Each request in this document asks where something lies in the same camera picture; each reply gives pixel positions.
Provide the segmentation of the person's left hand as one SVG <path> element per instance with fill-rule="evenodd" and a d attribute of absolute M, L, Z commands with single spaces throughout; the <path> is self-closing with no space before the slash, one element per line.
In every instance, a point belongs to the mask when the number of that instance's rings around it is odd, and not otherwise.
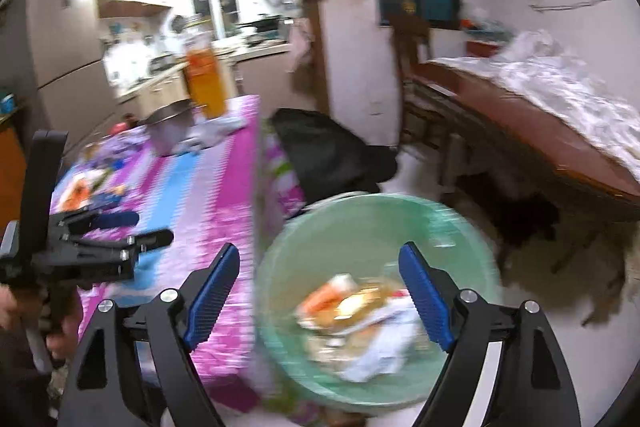
<path fill-rule="evenodd" d="M 15 289 L 1 286 L 1 327 L 7 331 L 17 329 L 26 322 L 36 321 L 43 300 L 37 291 Z M 60 329 L 47 335 L 46 345 L 53 358 L 70 360 L 78 345 L 78 329 L 84 318 L 84 309 L 76 289 L 66 299 L 64 317 L 60 320 Z"/>

